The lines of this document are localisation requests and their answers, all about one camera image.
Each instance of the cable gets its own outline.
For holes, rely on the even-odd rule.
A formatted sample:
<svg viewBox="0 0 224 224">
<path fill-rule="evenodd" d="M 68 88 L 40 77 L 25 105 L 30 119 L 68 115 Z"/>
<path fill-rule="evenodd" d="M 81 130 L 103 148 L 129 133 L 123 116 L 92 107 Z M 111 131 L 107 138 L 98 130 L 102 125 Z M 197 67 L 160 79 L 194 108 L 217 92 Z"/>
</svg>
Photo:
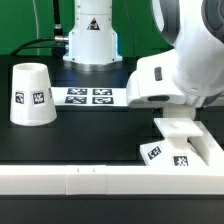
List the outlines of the cable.
<svg viewBox="0 0 224 224">
<path fill-rule="evenodd" d="M 38 17 L 36 0 L 33 0 L 33 9 L 34 9 L 34 15 L 35 15 L 35 21 L 36 21 L 37 39 L 39 39 L 40 38 L 40 25 L 39 25 L 39 17 Z"/>
<path fill-rule="evenodd" d="M 21 45 L 19 48 L 17 48 L 13 52 L 11 52 L 10 55 L 14 55 L 14 56 L 17 55 L 21 48 L 25 48 L 25 47 L 27 47 L 29 45 L 37 44 L 37 43 L 41 43 L 41 42 L 46 42 L 46 41 L 54 41 L 54 40 L 55 40 L 54 37 L 47 37 L 47 38 L 40 38 L 40 39 L 37 39 L 37 40 L 33 40 L 33 41 L 30 41 L 30 42 L 27 42 L 27 43 Z"/>
<path fill-rule="evenodd" d="M 54 46 L 34 46 L 34 47 L 20 47 L 16 50 L 13 55 L 17 55 L 22 50 L 29 50 L 29 49 L 41 49 L 41 48 L 54 48 Z"/>
<path fill-rule="evenodd" d="M 54 12 L 54 23 L 55 23 L 54 35 L 61 36 L 61 35 L 63 35 L 63 29 L 61 27 L 60 7 L 59 7 L 58 0 L 53 0 L 53 12 Z"/>
<path fill-rule="evenodd" d="M 133 51 L 134 58 L 136 59 L 136 51 L 135 51 L 135 41 L 134 41 L 133 24 L 132 24 L 132 20 L 131 20 L 131 16 L 130 16 L 130 10 L 129 10 L 129 7 L 128 7 L 127 0 L 124 0 L 124 4 L 125 4 L 126 13 L 127 13 L 128 22 L 129 22 L 129 28 L 130 28 L 130 32 L 131 32 L 131 38 L 132 38 L 132 51 Z"/>
</svg>

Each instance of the white block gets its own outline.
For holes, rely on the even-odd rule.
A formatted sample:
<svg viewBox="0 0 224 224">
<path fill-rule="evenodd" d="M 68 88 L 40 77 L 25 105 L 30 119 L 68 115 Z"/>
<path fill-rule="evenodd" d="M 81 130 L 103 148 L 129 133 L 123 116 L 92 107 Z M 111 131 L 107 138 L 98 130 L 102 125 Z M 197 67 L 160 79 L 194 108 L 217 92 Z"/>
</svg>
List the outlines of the white block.
<svg viewBox="0 0 224 224">
<path fill-rule="evenodd" d="M 224 152 L 206 127 L 200 121 L 194 122 L 203 132 L 203 136 L 190 137 L 192 145 L 209 166 L 224 167 Z"/>
<path fill-rule="evenodd" d="M 223 172 L 209 167 L 107 167 L 107 194 L 224 194 Z"/>
<path fill-rule="evenodd" d="M 66 194 L 105 194 L 106 166 L 68 166 Z"/>
<path fill-rule="evenodd" d="M 0 166 L 0 195 L 64 195 L 66 166 Z"/>
</svg>

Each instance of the warning label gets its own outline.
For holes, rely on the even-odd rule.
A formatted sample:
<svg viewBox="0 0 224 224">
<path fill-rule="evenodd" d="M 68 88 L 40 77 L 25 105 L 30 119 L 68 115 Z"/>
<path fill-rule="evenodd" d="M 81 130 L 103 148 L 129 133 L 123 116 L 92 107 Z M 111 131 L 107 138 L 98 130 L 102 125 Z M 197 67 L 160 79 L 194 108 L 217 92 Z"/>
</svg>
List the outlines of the warning label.
<svg viewBox="0 0 224 224">
<path fill-rule="evenodd" d="M 100 30 L 100 27 L 95 18 L 93 18 L 92 22 L 89 24 L 87 30 Z"/>
</svg>

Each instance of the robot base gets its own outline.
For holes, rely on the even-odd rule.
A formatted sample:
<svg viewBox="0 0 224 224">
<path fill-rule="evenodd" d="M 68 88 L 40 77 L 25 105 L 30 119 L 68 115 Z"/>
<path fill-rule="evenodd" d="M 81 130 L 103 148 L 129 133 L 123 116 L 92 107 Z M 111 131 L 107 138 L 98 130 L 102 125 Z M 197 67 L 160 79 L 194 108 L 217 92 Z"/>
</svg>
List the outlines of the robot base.
<svg viewBox="0 0 224 224">
<path fill-rule="evenodd" d="M 81 64 L 72 61 L 64 61 L 64 66 L 68 68 L 74 68 L 76 70 L 85 72 L 104 72 L 119 69 L 122 67 L 122 61 L 116 61 L 105 65 L 98 64 Z"/>
</svg>

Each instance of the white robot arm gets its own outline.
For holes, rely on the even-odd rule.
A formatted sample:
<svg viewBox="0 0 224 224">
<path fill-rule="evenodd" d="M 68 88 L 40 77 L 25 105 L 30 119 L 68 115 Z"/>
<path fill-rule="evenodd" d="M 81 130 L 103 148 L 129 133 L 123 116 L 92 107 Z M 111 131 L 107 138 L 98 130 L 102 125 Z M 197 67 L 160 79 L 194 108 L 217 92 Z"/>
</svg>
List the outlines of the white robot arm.
<svg viewBox="0 0 224 224">
<path fill-rule="evenodd" d="M 224 91 L 224 0 L 152 0 L 174 50 L 142 58 L 127 85 L 130 107 L 203 107 Z"/>
<path fill-rule="evenodd" d="M 75 26 L 69 33 L 64 64 L 84 71 L 105 71 L 122 60 L 112 28 L 112 0 L 74 0 Z"/>
</svg>

